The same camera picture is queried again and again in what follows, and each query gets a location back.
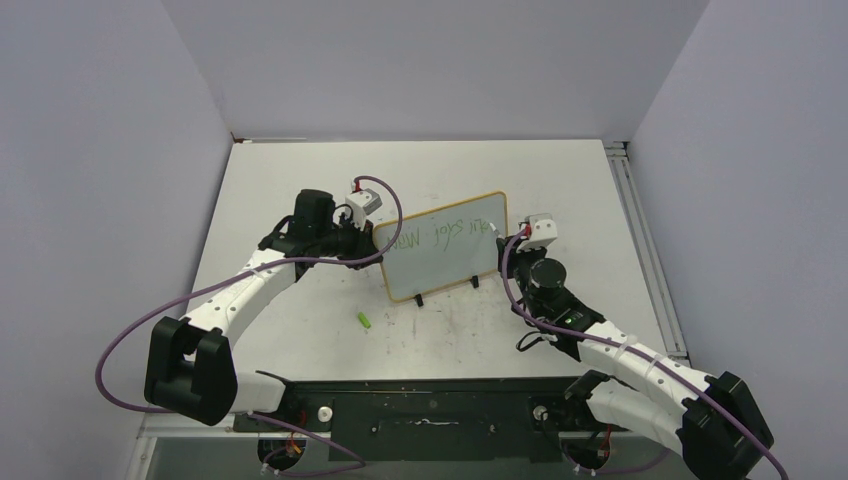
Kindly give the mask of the green white marker pen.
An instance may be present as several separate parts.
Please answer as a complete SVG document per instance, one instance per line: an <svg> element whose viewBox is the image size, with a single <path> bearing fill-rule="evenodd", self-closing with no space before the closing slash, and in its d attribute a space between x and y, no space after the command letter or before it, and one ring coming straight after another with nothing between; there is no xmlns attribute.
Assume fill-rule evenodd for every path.
<svg viewBox="0 0 848 480"><path fill-rule="evenodd" d="M488 225L489 225L489 229L491 230L491 232L494 235L496 240L505 240L506 239L506 237L507 237L506 232L502 229L499 229L498 226L494 222L489 222Z"/></svg>

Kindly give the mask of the yellow framed whiteboard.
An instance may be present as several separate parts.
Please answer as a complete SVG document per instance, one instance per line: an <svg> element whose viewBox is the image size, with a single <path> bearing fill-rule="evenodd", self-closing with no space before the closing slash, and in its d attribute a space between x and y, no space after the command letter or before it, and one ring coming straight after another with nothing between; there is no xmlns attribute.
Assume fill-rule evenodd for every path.
<svg viewBox="0 0 848 480"><path fill-rule="evenodd" d="M507 220L507 196L494 191L408 215L401 228L376 224L375 246L391 246L381 263L388 297L403 302L491 274L497 245L488 223L506 232Z"/></svg>

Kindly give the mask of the green marker cap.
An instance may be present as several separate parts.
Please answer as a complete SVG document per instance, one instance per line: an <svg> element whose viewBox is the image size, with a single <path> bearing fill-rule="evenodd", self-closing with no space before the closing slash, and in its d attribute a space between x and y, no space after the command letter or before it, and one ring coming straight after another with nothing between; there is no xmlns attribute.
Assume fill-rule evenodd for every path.
<svg viewBox="0 0 848 480"><path fill-rule="evenodd" d="M358 318L359 322L361 323L361 325L362 325L365 329L370 329L370 328L371 328L370 320L368 319L368 317L367 317L367 316L366 316L363 312L359 312L359 313L357 314L357 318Z"/></svg>

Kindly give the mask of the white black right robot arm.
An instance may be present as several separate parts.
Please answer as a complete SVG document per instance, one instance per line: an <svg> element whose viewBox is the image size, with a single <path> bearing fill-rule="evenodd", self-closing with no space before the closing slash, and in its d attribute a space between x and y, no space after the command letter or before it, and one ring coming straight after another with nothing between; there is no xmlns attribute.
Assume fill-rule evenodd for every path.
<svg viewBox="0 0 848 480"><path fill-rule="evenodd" d="M514 313L542 340L587 367L565 411L579 428L611 424L679 455L699 479L745 479L763 459L781 478L774 436L748 385L659 354L588 307L565 286L566 270L527 231L497 236L498 272Z"/></svg>

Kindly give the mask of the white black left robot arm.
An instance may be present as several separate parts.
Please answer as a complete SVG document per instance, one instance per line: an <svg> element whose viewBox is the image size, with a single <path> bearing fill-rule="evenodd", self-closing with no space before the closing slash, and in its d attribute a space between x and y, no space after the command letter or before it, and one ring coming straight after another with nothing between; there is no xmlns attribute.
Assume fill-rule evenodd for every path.
<svg viewBox="0 0 848 480"><path fill-rule="evenodd" d="M324 191L304 189L294 211L263 237L235 282L218 289L181 319L164 317L151 332L145 400L206 425L230 413L259 411L271 429L290 428L298 403L285 380L239 372L232 348L248 326L314 259L360 269L381 262L369 215L378 193L357 188L341 204Z"/></svg>

